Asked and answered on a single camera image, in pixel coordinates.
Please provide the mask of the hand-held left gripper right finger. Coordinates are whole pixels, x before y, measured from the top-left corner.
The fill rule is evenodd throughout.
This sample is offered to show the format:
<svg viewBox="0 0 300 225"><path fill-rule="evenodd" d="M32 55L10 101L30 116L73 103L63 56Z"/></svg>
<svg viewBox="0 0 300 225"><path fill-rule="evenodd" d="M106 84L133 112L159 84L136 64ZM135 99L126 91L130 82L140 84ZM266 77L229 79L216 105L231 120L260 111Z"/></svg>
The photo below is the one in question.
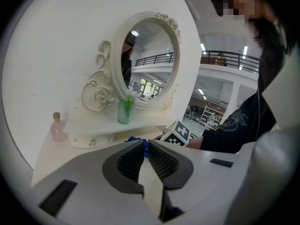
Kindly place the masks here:
<svg viewBox="0 0 300 225"><path fill-rule="evenodd" d="M149 141L150 164L172 206L182 211L199 204L230 171L229 167L212 163L214 159L234 163L237 155Z"/></svg>

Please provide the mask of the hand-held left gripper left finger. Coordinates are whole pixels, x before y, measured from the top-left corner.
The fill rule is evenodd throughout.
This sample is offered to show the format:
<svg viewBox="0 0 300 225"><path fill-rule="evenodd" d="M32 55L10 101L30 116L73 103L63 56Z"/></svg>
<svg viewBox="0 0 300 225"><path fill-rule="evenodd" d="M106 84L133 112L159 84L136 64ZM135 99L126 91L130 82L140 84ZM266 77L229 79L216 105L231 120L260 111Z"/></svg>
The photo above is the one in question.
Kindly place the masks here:
<svg viewBox="0 0 300 225"><path fill-rule="evenodd" d="M61 224L158 224L138 175L143 142L124 142L79 155L31 191L41 211Z"/></svg>

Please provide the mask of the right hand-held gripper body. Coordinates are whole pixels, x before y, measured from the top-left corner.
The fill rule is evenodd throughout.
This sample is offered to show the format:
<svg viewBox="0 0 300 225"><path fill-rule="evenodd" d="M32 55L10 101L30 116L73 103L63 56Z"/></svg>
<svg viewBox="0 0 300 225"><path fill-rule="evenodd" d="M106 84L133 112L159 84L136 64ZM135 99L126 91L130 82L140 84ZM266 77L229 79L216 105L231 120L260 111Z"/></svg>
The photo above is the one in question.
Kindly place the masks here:
<svg viewBox="0 0 300 225"><path fill-rule="evenodd" d="M154 138L154 140L161 140L163 142L182 147L186 147L188 145L189 139L190 129L186 127L179 119L163 128L162 134Z"/></svg>

